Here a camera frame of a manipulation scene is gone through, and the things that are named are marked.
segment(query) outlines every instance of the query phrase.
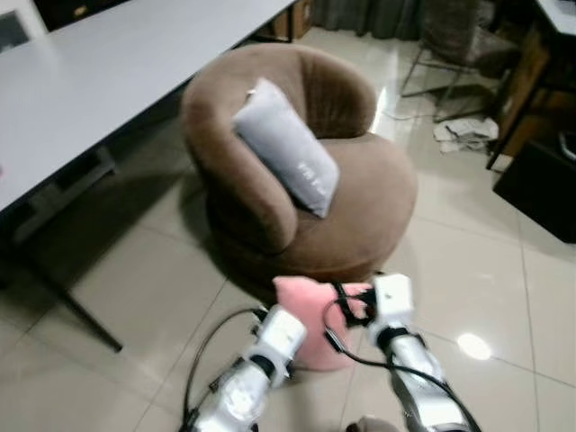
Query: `black box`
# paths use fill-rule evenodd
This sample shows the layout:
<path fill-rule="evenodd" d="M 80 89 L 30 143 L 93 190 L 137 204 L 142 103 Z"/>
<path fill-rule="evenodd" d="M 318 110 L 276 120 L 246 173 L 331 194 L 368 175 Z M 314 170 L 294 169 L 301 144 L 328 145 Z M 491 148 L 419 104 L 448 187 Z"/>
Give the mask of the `black box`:
<path fill-rule="evenodd" d="M 576 243 L 576 162 L 557 141 L 529 141 L 494 192 L 566 243 Z"/>
<path fill-rule="evenodd" d="M 0 52 L 28 41 L 16 12 L 0 15 Z"/>

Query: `black cable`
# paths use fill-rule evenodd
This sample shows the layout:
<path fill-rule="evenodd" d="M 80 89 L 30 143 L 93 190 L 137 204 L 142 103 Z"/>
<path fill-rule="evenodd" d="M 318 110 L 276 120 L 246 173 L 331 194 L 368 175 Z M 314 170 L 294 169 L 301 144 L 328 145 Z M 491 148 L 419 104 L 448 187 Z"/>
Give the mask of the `black cable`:
<path fill-rule="evenodd" d="M 192 389 L 192 384 L 194 381 L 194 375 L 196 374 L 196 369 L 198 369 L 198 364 L 200 363 L 200 358 L 202 357 L 206 347 L 210 343 L 211 339 L 218 333 L 218 331 L 231 319 L 237 317 L 238 315 L 242 315 L 244 313 L 254 313 L 258 315 L 262 310 L 257 308 L 242 308 L 239 310 L 235 310 L 224 317 L 220 322 L 218 322 L 206 335 L 203 339 L 202 343 L 198 347 L 196 351 L 196 355 L 194 356 L 194 360 L 192 362 L 192 367 L 190 368 L 190 373 L 188 374 L 188 378 L 186 380 L 186 387 L 184 390 L 184 403 L 182 409 L 182 427 L 181 430 L 188 430 L 187 427 L 190 426 L 192 414 L 194 413 L 193 410 L 190 410 L 190 391 Z M 199 403 L 196 405 L 197 407 L 202 405 L 205 399 L 210 394 L 210 391 L 206 391 L 202 397 L 200 398 Z"/>
<path fill-rule="evenodd" d="M 362 296 L 362 294 L 360 294 L 360 295 L 347 295 L 346 298 L 361 300 L 360 296 Z M 326 336 L 327 336 L 328 340 L 330 341 L 330 344 L 334 347 L 334 349 L 336 349 L 338 352 L 344 354 L 345 356 L 351 358 L 355 362 L 360 363 L 361 365 L 382 367 L 382 368 L 387 369 L 389 371 L 396 370 L 396 371 L 400 371 L 400 372 L 406 372 L 408 374 L 413 374 L 413 375 L 419 376 L 420 378 L 423 378 L 426 381 L 433 383 L 434 385 L 436 385 L 437 387 L 442 389 L 448 395 L 448 397 L 452 401 L 454 401 L 454 403 L 456 405 L 458 405 L 458 408 L 460 408 L 460 410 L 462 411 L 462 413 L 466 417 L 466 421 L 468 421 L 468 424 L 472 428 L 472 432 L 482 432 L 480 427 L 478 426 L 478 423 L 476 423 L 476 420 L 474 419 L 472 413 L 464 406 L 462 401 L 460 399 L 458 399 L 458 396 L 456 396 L 456 394 L 453 392 L 453 390 L 450 388 L 450 386 L 447 383 L 441 382 L 437 378 L 435 378 L 434 376 L 429 375 L 427 373 L 423 373 L 423 372 L 419 371 L 418 369 L 412 369 L 411 367 L 401 366 L 399 364 L 381 363 L 381 362 L 375 362 L 372 360 L 366 360 L 366 359 L 359 357 L 359 356 L 351 353 L 350 351 L 348 351 L 346 345 L 344 345 L 339 340 L 337 333 L 328 325 L 328 322 L 327 322 L 328 311 L 330 310 L 330 308 L 332 306 L 334 306 L 340 300 L 341 300 L 340 298 L 337 298 L 334 301 L 331 301 L 330 303 L 328 303 L 326 305 L 326 307 L 324 308 L 324 311 L 322 312 L 322 322 L 323 322 L 324 328 L 326 330 Z"/>

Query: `gray pillow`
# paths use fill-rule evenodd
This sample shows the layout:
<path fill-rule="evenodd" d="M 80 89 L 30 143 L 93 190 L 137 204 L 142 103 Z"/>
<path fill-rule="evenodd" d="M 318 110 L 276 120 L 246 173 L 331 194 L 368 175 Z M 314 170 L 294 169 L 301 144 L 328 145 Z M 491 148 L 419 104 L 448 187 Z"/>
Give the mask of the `gray pillow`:
<path fill-rule="evenodd" d="M 325 218 L 338 184 L 338 165 L 282 90 L 259 78 L 234 123 L 236 133 L 286 190 L 305 208 Z"/>

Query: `curtain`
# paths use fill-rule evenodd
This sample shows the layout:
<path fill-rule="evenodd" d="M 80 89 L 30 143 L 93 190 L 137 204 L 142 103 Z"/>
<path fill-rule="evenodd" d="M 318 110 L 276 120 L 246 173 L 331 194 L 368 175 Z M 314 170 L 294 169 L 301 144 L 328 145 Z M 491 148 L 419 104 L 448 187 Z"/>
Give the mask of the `curtain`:
<path fill-rule="evenodd" d="M 419 39 L 422 0 L 314 0 L 312 22 L 377 39 Z"/>

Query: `desk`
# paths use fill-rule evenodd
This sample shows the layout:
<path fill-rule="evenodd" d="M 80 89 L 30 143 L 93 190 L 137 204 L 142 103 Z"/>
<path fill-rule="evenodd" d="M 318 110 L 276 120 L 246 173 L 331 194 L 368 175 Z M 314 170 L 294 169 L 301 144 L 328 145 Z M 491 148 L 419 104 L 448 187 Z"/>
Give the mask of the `desk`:
<path fill-rule="evenodd" d="M 538 90 L 571 91 L 562 83 L 549 82 L 554 62 L 576 52 L 576 3 L 564 0 L 534 0 L 542 16 L 525 40 L 522 59 L 511 80 L 514 98 L 507 118 L 500 125 L 500 139 L 486 166 L 491 169 L 536 99 Z"/>
<path fill-rule="evenodd" d="M 567 0 L 535 0 L 544 15 L 560 34 L 576 36 L 576 2 Z"/>
<path fill-rule="evenodd" d="M 0 54 L 0 213 L 292 2 L 132 0 Z M 122 349 L 46 271 L 8 247 Z"/>

